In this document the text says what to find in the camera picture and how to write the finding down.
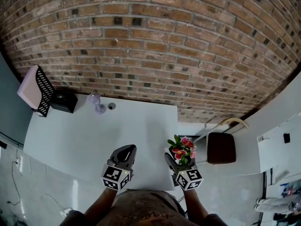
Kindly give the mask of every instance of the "brick wall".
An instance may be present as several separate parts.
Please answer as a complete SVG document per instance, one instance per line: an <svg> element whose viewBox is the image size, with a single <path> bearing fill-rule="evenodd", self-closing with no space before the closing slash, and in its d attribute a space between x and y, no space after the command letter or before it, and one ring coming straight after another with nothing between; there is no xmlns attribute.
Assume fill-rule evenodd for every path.
<svg viewBox="0 0 301 226"><path fill-rule="evenodd" d="M177 105L179 120L241 117L297 68L300 0L0 0L22 77Z"/></svg>

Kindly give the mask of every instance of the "fiducial marker cube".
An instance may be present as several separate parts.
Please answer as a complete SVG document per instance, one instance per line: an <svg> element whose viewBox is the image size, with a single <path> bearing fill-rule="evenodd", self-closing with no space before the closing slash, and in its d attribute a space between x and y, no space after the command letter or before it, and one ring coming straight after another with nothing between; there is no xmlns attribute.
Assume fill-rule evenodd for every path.
<svg viewBox="0 0 301 226"><path fill-rule="evenodd" d="M105 164L102 172L102 181L105 187L121 190L130 181L130 171Z"/></svg>
<svg viewBox="0 0 301 226"><path fill-rule="evenodd" d="M203 178L198 169L180 171L176 178L176 182L184 191L199 187L202 181Z"/></svg>

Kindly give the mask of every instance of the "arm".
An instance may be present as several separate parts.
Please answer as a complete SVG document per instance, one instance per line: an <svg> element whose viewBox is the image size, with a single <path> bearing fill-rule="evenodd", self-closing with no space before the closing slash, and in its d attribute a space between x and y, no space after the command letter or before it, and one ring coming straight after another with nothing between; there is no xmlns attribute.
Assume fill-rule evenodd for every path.
<svg viewBox="0 0 301 226"><path fill-rule="evenodd" d="M208 212L198 199L197 192L194 189L184 191L187 213L189 221L203 225L204 219L208 216Z"/></svg>
<svg viewBox="0 0 301 226"><path fill-rule="evenodd" d="M85 212L87 219L96 225L110 211L117 191L106 188L100 197Z"/></svg>
<svg viewBox="0 0 301 226"><path fill-rule="evenodd" d="M294 215L298 215L298 214L301 214L301 211L294 210L293 213L294 213Z"/></svg>

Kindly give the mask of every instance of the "white table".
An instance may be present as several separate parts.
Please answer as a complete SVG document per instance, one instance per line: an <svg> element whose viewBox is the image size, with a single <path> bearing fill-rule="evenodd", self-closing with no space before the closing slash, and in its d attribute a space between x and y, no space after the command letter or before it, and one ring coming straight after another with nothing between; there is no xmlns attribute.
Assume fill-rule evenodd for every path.
<svg viewBox="0 0 301 226"><path fill-rule="evenodd" d="M66 174L101 182L103 165L112 152L137 146L132 189L173 190L164 153L177 132L177 107L114 98L101 98L106 112L98 115L86 95L76 95L73 114L52 108L47 118L32 116L24 151ZM109 110L108 104L116 109Z"/></svg>

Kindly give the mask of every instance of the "pink flower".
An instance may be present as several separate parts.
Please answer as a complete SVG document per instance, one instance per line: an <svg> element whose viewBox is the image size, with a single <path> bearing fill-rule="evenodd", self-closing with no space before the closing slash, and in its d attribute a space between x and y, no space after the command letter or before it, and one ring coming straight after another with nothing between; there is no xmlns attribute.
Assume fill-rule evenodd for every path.
<svg viewBox="0 0 301 226"><path fill-rule="evenodd" d="M195 158L195 157L196 157L196 155L197 155L197 153L196 153L196 152L191 152L191 155L190 155L190 157L191 157L191 158Z"/></svg>
<svg viewBox="0 0 301 226"><path fill-rule="evenodd" d="M187 137L184 137L181 141L183 143L184 146L193 148L194 144L192 143L192 141L190 141Z"/></svg>
<svg viewBox="0 0 301 226"><path fill-rule="evenodd" d="M190 157L191 158L195 158L196 157L196 155L197 155L196 149L197 149L197 147L194 146L193 149L192 149L192 151L191 151L191 153L190 153Z"/></svg>
<svg viewBox="0 0 301 226"><path fill-rule="evenodd" d="M187 154L187 152L185 152L184 150L179 150L178 148L173 149L173 153L175 153L175 158L178 160L181 160L182 155Z"/></svg>

